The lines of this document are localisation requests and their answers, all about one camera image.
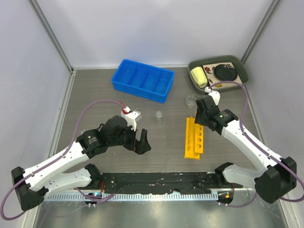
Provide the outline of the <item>small clear glass beaker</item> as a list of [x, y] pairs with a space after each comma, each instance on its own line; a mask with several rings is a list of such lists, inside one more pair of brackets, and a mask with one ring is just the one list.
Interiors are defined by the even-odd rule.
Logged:
[[155, 123], [156, 123], [156, 125], [162, 125], [162, 123], [163, 123], [163, 113], [161, 111], [157, 111], [155, 113]]

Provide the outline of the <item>clear glass flask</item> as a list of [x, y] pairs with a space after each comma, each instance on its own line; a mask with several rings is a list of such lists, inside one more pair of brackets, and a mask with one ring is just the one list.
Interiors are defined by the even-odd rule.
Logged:
[[196, 96], [188, 95], [184, 101], [185, 107], [188, 109], [194, 109], [196, 107]]

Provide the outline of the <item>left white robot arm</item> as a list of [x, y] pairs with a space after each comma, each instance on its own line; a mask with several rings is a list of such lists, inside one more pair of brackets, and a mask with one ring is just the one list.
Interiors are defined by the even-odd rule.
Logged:
[[109, 147], [123, 146], [138, 155], [151, 150], [147, 130], [142, 129], [136, 139], [138, 111], [121, 114], [100, 124], [96, 129], [83, 132], [71, 146], [31, 168], [16, 167], [11, 171], [15, 193], [23, 211], [30, 210], [48, 196], [77, 187], [97, 189], [101, 184], [101, 173], [93, 164], [72, 173], [69, 168], [105, 153]]

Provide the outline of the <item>black round pouch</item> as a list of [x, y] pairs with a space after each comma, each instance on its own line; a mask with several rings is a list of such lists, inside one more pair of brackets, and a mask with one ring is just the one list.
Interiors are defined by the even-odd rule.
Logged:
[[238, 76], [237, 70], [228, 64], [220, 64], [213, 70], [214, 75], [220, 81], [234, 81]]

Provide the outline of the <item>yellow test tube rack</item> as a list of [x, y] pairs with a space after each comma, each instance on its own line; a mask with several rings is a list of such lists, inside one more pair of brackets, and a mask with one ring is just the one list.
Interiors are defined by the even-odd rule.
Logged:
[[203, 154], [204, 130], [203, 126], [195, 123], [195, 118], [186, 118], [185, 130], [185, 159], [199, 160]]

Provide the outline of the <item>pale yellow cup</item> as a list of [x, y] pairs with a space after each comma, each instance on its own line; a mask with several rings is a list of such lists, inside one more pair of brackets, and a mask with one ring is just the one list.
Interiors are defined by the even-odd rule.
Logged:
[[208, 80], [207, 80], [207, 77], [206, 77], [202, 67], [198, 66], [198, 67], [192, 69], [190, 71], [190, 74], [191, 74], [195, 84], [199, 88], [204, 88], [207, 85]]

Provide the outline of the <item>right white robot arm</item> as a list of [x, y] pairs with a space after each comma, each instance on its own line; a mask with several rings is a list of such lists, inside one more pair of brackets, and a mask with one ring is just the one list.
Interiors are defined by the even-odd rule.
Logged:
[[221, 111], [214, 98], [205, 95], [196, 100], [195, 123], [206, 126], [233, 143], [255, 166], [255, 170], [238, 167], [226, 162], [216, 168], [214, 181], [224, 188], [230, 183], [256, 190], [261, 199], [274, 203], [297, 185], [295, 177], [297, 164], [291, 157], [283, 158], [276, 154], [239, 121], [228, 109]]

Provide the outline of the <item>blue divided plastic bin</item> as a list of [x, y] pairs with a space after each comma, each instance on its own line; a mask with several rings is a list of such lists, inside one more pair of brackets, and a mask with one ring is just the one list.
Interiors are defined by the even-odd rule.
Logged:
[[174, 71], [124, 59], [111, 82], [115, 90], [163, 104], [174, 76]]

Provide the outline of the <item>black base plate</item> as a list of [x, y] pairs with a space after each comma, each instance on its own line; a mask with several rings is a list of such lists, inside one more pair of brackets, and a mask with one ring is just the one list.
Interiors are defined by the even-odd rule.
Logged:
[[81, 190], [104, 190], [111, 194], [181, 194], [210, 193], [212, 189], [240, 189], [240, 184], [231, 184], [211, 172], [108, 172], [95, 187], [80, 187]]

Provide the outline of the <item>grey plastic tray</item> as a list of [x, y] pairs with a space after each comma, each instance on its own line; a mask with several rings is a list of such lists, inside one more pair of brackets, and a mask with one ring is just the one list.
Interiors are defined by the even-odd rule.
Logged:
[[228, 91], [236, 89], [234, 82], [245, 84], [248, 73], [239, 58], [233, 55], [210, 57], [191, 61], [188, 74], [195, 91], [204, 94], [206, 86], [217, 84], [214, 90]]

